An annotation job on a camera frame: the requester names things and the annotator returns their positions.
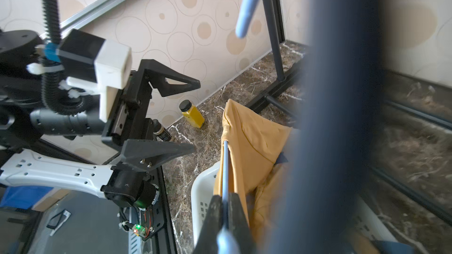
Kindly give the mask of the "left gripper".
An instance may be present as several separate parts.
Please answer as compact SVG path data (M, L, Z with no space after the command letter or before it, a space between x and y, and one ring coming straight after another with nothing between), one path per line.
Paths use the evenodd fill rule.
M201 88L195 78L180 74L157 60L141 60L139 70L132 71L128 83L114 101L101 135L108 147L122 147L110 163L116 169L151 172L163 164L196 151L193 144L154 141L152 121L146 117L153 89L162 97Z

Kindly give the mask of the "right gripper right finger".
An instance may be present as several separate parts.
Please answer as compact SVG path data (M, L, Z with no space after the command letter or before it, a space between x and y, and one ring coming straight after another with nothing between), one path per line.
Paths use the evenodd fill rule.
M241 254L255 254L256 245L238 194L230 193L228 201L228 229Z

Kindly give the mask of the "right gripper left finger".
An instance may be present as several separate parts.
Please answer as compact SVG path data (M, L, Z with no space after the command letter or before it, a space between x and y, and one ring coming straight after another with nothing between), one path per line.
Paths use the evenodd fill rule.
M193 251L194 254L217 254L217 235L222 228L223 203L220 195L211 199L200 236Z

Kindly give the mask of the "light blue hanger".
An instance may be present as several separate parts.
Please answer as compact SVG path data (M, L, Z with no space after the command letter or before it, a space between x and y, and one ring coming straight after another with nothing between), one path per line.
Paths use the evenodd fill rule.
M238 38L244 38L250 27L251 19L255 13L258 0L242 0L242 7L238 16L235 34ZM222 203L222 226L219 231L216 242L219 254L239 254L240 248L237 240L229 230L229 164L230 152L228 141L223 141L223 163L222 163L222 182L221 182L221 203Z

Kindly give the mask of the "tan yellow t-shirt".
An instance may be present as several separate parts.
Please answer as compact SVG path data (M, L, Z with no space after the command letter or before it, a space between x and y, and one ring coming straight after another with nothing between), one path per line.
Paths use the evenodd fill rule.
M230 152L229 193L240 197L256 248L277 224L292 140L299 133L232 99L224 108L221 141L228 141ZM216 180L214 195L221 195L221 182Z

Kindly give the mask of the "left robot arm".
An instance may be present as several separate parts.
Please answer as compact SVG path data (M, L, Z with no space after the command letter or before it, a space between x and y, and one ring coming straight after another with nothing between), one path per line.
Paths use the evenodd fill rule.
M200 81L156 60L132 69L131 49L80 31L61 34L57 0L42 0L47 37L1 32L1 183L81 191L122 208L147 209L159 191L148 174L194 152L154 139L146 113L153 90L172 96ZM119 152L112 165L77 168L33 150L43 135L99 135Z

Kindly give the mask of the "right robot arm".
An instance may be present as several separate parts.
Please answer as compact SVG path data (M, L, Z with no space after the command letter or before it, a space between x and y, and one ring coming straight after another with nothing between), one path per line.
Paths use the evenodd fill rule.
M380 112L380 0L311 0L301 129L235 101L197 254L355 254L350 218Z

